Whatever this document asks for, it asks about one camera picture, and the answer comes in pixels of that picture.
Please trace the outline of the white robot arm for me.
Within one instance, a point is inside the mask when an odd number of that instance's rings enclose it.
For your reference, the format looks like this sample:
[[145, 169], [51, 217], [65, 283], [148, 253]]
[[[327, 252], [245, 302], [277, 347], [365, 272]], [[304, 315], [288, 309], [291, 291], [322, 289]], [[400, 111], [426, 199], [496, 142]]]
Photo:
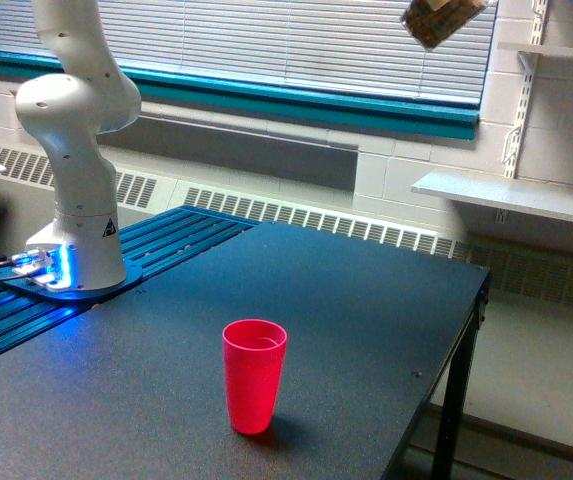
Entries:
[[55, 189], [53, 221], [26, 242], [50, 253], [50, 264], [18, 271], [51, 292], [111, 288], [127, 271], [116, 170], [97, 137], [134, 123], [141, 95], [109, 50], [96, 2], [35, 1], [32, 8], [41, 43], [63, 70], [23, 83], [15, 96], [16, 115], [46, 153]]

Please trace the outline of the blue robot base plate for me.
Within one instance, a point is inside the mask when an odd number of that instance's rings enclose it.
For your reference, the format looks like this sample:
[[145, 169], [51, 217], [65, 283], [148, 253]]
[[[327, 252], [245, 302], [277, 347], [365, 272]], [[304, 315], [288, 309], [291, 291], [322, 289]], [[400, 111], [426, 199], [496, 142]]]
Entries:
[[97, 303], [111, 299], [120, 293], [134, 288], [142, 282], [142, 267], [134, 262], [126, 261], [126, 279], [118, 285], [96, 290], [71, 290], [51, 292], [27, 279], [1, 281], [0, 284], [15, 293], [26, 294], [29, 297], [68, 303]]

